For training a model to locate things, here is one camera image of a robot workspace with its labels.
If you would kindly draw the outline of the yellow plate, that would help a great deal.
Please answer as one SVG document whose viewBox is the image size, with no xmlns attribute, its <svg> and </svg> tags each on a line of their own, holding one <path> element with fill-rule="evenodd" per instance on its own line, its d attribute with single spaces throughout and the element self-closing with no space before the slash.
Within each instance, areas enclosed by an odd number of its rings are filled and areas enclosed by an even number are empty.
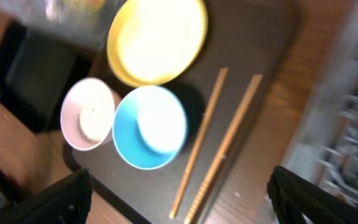
<svg viewBox="0 0 358 224">
<path fill-rule="evenodd" d="M 126 85 L 164 84 L 191 65 L 207 30 L 204 1 L 127 0 L 109 30 L 108 64 Z"/>
</svg>

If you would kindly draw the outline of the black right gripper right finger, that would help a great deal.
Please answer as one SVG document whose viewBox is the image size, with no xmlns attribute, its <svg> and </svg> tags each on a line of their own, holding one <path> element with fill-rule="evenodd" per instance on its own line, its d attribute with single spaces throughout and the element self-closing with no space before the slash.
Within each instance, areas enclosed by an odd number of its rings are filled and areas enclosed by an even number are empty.
<svg viewBox="0 0 358 224">
<path fill-rule="evenodd" d="M 290 170 L 275 166 L 267 184 L 279 223 L 358 224 L 358 209 L 340 201 Z"/>
</svg>

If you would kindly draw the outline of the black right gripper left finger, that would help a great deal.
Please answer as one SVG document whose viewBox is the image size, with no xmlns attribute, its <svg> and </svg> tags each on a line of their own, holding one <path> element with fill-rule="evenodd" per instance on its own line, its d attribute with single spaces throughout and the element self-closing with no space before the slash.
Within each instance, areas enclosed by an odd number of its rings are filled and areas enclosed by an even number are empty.
<svg viewBox="0 0 358 224">
<path fill-rule="evenodd" d="M 85 224 L 91 210 L 92 194 L 90 172 L 82 168 L 36 196 L 0 211 L 0 224 Z"/>
</svg>

